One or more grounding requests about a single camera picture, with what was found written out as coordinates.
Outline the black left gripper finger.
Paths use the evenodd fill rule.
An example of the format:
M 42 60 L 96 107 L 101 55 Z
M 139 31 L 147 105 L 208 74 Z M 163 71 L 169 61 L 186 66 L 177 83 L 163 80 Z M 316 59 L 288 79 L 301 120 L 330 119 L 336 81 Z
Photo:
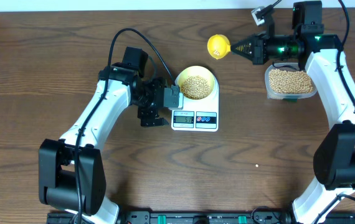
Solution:
M 168 121 L 164 118 L 149 118 L 141 119 L 141 127 L 155 127 L 169 125 Z
M 163 106 L 169 109 L 182 109 L 184 95 L 178 85 L 164 88 Z

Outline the yellow plastic scoop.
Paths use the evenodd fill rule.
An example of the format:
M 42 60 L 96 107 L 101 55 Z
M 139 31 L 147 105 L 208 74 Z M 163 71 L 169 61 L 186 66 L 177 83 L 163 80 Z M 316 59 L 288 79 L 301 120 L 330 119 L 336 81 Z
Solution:
M 207 41 L 207 50 L 214 59 L 222 59 L 231 52 L 230 41 L 222 34 L 213 35 Z

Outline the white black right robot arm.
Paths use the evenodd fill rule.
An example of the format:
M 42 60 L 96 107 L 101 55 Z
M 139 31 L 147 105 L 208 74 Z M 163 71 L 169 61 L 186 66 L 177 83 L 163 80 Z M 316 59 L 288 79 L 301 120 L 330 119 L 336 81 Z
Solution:
M 256 23 L 267 30 L 236 44 L 221 34 L 207 43 L 209 54 L 223 58 L 232 52 L 262 65 L 271 58 L 298 61 L 315 85 L 329 122 L 329 133 L 313 157 L 314 179 L 291 209 L 271 223 L 324 223 L 329 212 L 355 193 L 355 82 L 346 65 L 345 40 L 325 34 L 321 1 L 293 5 L 292 35 L 276 35 L 273 6 L 252 11 Z

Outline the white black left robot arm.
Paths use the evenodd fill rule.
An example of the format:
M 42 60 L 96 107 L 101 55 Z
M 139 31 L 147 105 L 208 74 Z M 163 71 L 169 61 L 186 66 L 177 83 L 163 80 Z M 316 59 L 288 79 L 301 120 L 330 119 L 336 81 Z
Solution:
M 142 81 L 140 67 L 115 63 L 100 71 L 93 98 L 74 125 L 58 140 L 39 148 L 39 200 L 73 215 L 74 223 L 116 223 L 119 206 L 107 189 L 102 150 L 118 117 L 138 107 L 142 127 L 163 126 L 160 108 L 182 108 L 183 94 L 158 77 Z

